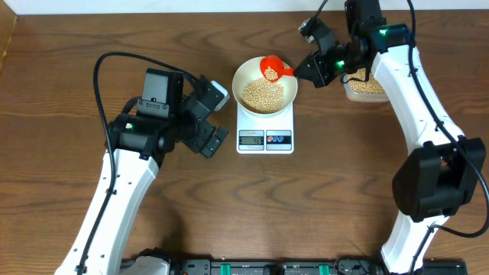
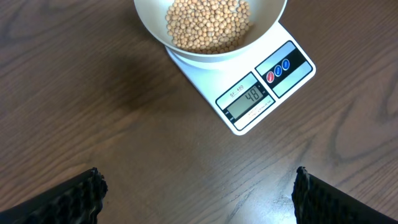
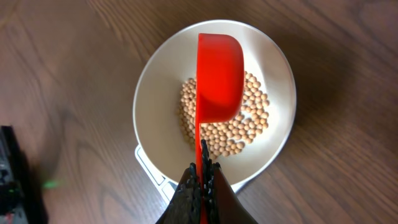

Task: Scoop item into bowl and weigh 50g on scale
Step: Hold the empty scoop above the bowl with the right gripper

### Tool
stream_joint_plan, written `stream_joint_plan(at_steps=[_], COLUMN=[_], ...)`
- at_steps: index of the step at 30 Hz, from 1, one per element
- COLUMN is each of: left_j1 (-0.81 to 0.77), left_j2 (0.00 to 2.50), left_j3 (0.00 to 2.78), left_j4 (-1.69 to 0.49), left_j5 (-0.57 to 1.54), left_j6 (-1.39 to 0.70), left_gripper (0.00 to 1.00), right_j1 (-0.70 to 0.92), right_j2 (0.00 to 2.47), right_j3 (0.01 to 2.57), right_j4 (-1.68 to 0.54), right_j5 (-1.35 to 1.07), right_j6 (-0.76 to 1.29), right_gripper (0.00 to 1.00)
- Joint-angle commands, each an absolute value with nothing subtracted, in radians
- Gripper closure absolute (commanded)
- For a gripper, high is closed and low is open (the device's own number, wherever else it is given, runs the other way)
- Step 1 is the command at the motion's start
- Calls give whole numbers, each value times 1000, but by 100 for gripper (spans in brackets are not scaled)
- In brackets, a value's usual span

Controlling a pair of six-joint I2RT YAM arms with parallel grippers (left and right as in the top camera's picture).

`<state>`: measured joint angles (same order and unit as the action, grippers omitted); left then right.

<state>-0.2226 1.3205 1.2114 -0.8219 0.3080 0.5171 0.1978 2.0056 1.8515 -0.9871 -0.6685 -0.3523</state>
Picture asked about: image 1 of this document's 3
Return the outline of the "red plastic measuring scoop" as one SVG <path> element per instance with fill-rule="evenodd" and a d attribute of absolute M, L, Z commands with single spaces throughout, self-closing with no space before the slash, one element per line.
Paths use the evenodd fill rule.
<path fill-rule="evenodd" d="M 282 76 L 294 76 L 293 68 L 285 67 L 284 62 L 279 57 L 274 56 L 274 55 L 269 55 L 269 56 L 263 57 L 260 61 L 260 70 L 261 70 L 263 77 L 264 77 L 264 74 L 263 74 L 264 70 L 266 68 L 268 68 L 269 66 L 278 73 L 279 79 Z"/>

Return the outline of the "white digital kitchen scale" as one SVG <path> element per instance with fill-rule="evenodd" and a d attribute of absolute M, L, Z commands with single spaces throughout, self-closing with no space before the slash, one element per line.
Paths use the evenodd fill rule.
<path fill-rule="evenodd" d="M 239 154 L 292 154 L 293 105 L 273 114 L 257 114 L 238 106 L 236 151 Z"/>

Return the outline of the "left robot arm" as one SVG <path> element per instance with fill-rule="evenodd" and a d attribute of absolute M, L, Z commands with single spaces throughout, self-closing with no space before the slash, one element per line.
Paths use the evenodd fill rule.
<path fill-rule="evenodd" d="M 135 217 L 166 154 L 179 142 L 210 158 L 228 132 L 207 117 L 229 99 L 204 76 L 183 94 L 183 73 L 149 68 L 143 94 L 108 124 L 109 139 L 95 195 L 58 274 L 117 274 Z"/>

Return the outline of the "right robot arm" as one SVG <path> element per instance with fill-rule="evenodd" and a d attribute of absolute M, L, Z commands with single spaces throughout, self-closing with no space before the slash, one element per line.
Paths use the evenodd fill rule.
<path fill-rule="evenodd" d="M 350 39 L 344 44 L 318 16 L 300 25 L 318 49 L 293 74 L 322 88 L 335 79 L 348 84 L 364 70 L 387 94 L 408 157 L 392 180 L 399 212 L 375 272 L 414 274 L 436 232 L 446 230 L 477 186 L 487 187 L 486 148 L 480 138 L 465 137 L 439 101 L 419 58 L 415 22 L 388 24 L 377 1 L 347 1 L 345 14 Z"/>

